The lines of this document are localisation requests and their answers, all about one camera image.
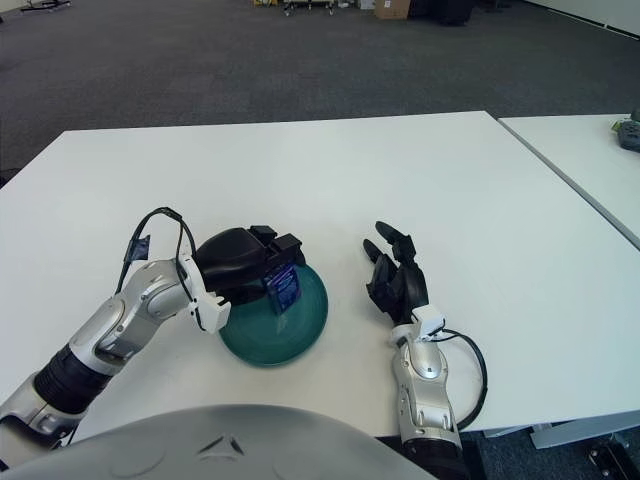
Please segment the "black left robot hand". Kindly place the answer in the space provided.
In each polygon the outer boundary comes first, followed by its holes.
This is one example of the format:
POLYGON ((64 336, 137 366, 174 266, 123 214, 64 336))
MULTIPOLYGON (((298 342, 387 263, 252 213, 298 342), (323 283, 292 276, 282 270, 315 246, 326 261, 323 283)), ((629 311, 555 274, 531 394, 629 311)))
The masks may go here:
POLYGON ((227 229, 205 241, 196 251, 206 291, 232 305, 263 298, 263 279, 277 269, 306 265, 302 242, 292 234, 278 235, 268 225, 227 229))

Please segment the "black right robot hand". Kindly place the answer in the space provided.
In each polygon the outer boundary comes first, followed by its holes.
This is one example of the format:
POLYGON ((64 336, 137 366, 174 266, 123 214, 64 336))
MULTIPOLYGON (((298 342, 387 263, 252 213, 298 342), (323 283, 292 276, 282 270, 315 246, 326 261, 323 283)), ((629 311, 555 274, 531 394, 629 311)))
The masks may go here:
POLYGON ((391 318, 394 327, 411 324, 413 310, 429 304, 426 280, 415 260, 413 240, 383 221, 377 221, 375 229, 391 246, 392 256, 383 253, 369 239, 363 240, 364 251, 374 266, 371 280, 366 284, 367 293, 376 307, 391 318))

